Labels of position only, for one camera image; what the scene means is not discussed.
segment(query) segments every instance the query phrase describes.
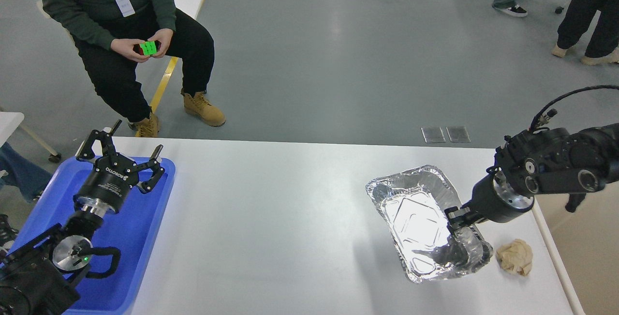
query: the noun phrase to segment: chair leg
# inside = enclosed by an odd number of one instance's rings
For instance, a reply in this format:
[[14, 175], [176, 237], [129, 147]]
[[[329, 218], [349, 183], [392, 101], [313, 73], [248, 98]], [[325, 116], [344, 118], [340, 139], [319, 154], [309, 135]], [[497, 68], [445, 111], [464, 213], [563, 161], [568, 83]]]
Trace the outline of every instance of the chair leg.
[[[0, 112], [6, 112], [6, 110], [4, 110], [4, 108], [0, 107]], [[52, 163], [59, 163], [60, 162], [60, 159], [62, 158], [62, 154], [60, 154], [59, 152], [55, 151], [54, 148], [52, 148], [45, 141], [43, 141], [42, 138], [40, 138], [37, 134], [35, 134], [35, 132], [32, 131], [32, 129], [30, 129], [29, 127], [27, 127], [23, 123], [19, 125], [19, 128], [24, 130], [27, 134], [29, 134], [29, 136], [32, 139], [37, 141], [37, 143], [39, 145], [41, 145], [41, 147], [45, 148], [49, 152], [49, 158], [47, 158], [49, 161], [51, 161]]]

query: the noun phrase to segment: tan boot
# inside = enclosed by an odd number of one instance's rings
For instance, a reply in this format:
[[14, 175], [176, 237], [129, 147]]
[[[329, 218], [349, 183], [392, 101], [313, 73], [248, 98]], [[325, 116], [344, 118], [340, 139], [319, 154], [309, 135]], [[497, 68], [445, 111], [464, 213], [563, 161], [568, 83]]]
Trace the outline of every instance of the tan boot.
[[135, 126], [137, 127], [135, 137], [157, 137], [161, 129], [159, 118], [157, 118], [157, 115], [153, 112], [150, 113], [148, 118], [144, 118], [142, 121], [135, 123]]
[[212, 127], [220, 127], [223, 123], [226, 123], [226, 117], [223, 115], [219, 108], [210, 104], [208, 99], [204, 98], [203, 92], [197, 92], [192, 97], [186, 94], [184, 90], [181, 90], [183, 95], [183, 103], [185, 105], [185, 112], [192, 115], [197, 115], [202, 120]]
[[564, 58], [565, 54], [568, 53], [570, 49], [561, 49], [557, 44], [555, 44], [555, 48], [552, 49], [552, 54], [556, 57]]
[[619, 48], [604, 57], [582, 57], [581, 62], [587, 66], [595, 66], [604, 63], [619, 63]]

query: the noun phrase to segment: hand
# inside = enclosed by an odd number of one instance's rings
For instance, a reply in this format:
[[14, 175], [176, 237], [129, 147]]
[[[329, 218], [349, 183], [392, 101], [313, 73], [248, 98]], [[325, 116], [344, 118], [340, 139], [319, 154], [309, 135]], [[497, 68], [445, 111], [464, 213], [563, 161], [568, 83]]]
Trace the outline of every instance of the hand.
[[157, 40], [160, 43], [159, 50], [157, 50], [157, 53], [153, 55], [155, 59], [161, 59], [168, 51], [173, 34], [174, 31], [171, 29], [161, 29], [155, 32], [152, 37], [148, 38], [149, 42], [152, 40]]
[[148, 56], [140, 55], [133, 51], [133, 46], [136, 44], [144, 43], [144, 40], [141, 39], [114, 39], [112, 40], [112, 44], [110, 45], [110, 49], [114, 52], [123, 55], [126, 59], [131, 61], [135, 61], [137, 63], [142, 63], [148, 61], [150, 59]]

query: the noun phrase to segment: black trousers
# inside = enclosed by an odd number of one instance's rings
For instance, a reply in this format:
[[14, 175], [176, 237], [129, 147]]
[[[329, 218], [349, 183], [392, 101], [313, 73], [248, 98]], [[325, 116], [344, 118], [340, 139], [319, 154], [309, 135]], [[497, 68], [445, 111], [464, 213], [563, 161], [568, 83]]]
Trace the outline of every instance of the black trousers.
[[598, 9], [601, 15], [585, 55], [597, 58], [612, 53], [619, 44], [619, 0], [572, 0], [557, 31], [557, 46], [567, 49], [576, 44]]
[[[215, 61], [215, 49], [210, 33], [196, 20], [177, 9], [177, 30], [166, 55], [183, 59], [184, 92], [205, 91]], [[119, 39], [150, 38], [159, 30], [152, 8], [110, 22], [99, 22]], [[142, 84], [135, 79], [137, 63], [101, 46], [88, 44], [73, 37], [75, 47], [84, 62], [97, 95], [130, 122], [150, 115], [150, 106], [142, 94]]]

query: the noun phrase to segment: yellow floor line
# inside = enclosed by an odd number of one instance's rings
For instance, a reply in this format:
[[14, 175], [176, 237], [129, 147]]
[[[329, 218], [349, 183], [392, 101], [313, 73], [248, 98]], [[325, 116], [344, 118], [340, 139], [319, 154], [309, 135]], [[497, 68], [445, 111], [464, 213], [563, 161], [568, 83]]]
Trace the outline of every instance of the yellow floor line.
[[[201, 0], [200, 8], [202, 7], [203, 3], [204, 3], [204, 0]], [[172, 72], [174, 72], [174, 69], [177, 66], [177, 61], [178, 61], [178, 57], [172, 57], [170, 59], [170, 63], [168, 63], [168, 68], [165, 69], [165, 73], [163, 73], [163, 77], [161, 78], [161, 81], [159, 82], [159, 86], [157, 86], [155, 95], [153, 96], [153, 99], [150, 101], [150, 107], [152, 108], [153, 113], [157, 110], [157, 107], [159, 107], [159, 102], [161, 102], [163, 93], [165, 92], [165, 89], [168, 87], [168, 82], [170, 81]]]
[[163, 96], [163, 92], [165, 88], [168, 87], [168, 81], [170, 81], [170, 77], [172, 76], [172, 72], [174, 72], [174, 68], [177, 66], [178, 57], [172, 57], [170, 59], [170, 63], [168, 64], [168, 68], [165, 69], [165, 73], [163, 73], [163, 77], [161, 78], [161, 82], [159, 82], [159, 86], [157, 86], [157, 91], [153, 96], [152, 101], [150, 101], [150, 107], [153, 110], [153, 113], [157, 111], [157, 106], [159, 106], [159, 102], [161, 101], [161, 97]]

